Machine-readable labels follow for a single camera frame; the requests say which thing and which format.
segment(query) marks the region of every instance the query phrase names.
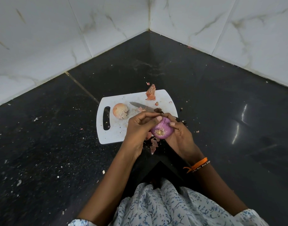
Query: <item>person's right arm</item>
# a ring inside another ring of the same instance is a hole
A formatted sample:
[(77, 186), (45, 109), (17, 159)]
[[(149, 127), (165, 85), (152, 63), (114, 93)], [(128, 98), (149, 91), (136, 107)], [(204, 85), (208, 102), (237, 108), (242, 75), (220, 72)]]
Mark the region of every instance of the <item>person's right arm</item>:
[[(194, 143), (192, 133), (185, 125), (182, 122), (177, 122), (169, 113), (162, 114), (162, 116), (169, 118), (171, 120), (170, 126), (175, 129), (174, 133), (166, 139), (170, 147), (191, 166), (203, 159), (203, 153)], [(247, 206), (227, 186), (210, 163), (193, 174), (202, 187), (204, 195), (215, 201), (232, 216), (247, 209)]]

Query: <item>shirt sleeve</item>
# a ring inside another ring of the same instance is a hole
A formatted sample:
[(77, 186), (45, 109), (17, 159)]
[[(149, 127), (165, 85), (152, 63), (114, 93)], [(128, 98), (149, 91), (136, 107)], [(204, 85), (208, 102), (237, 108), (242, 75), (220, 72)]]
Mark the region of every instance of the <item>shirt sleeve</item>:
[(235, 215), (234, 218), (244, 226), (268, 226), (265, 220), (263, 220), (253, 209), (246, 209)]
[(71, 223), (68, 224), (68, 226), (96, 226), (96, 225), (87, 220), (75, 219), (72, 220)]

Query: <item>person's left hand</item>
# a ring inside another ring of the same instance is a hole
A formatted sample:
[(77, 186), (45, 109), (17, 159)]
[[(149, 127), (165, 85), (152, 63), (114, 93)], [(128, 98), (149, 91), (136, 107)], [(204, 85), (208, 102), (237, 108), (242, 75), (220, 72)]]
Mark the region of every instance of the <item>person's left hand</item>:
[(162, 120), (161, 114), (154, 112), (141, 112), (128, 121), (127, 132), (122, 146), (132, 151), (138, 158), (142, 152), (143, 142), (147, 133)]

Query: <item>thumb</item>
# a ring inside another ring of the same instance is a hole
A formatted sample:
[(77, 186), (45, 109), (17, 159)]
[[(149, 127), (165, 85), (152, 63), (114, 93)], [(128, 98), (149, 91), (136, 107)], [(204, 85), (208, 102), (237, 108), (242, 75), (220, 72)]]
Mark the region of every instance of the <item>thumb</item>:
[(154, 126), (156, 126), (158, 123), (160, 123), (162, 119), (163, 119), (162, 116), (158, 116), (158, 117), (153, 118), (149, 122), (147, 122), (144, 125), (145, 129), (147, 130), (147, 132), (149, 132), (150, 129), (152, 129)]
[(170, 122), (169, 125), (170, 125), (172, 128), (177, 129), (177, 130), (179, 130), (179, 131), (181, 131), (181, 130), (185, 127), (182, 122), (177, 122), (177, 123), (175, 123), (175, 122)]

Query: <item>tiled wall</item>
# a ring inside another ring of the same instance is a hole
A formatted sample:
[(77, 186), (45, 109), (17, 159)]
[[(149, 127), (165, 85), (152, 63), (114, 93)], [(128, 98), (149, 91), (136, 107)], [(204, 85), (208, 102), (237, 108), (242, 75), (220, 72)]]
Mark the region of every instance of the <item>tiled wall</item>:
[(288, 86), (288, 0), (151, 0), (150, 29)]
[(0, 0), (0, 105), (149, 27), (148, 0)]

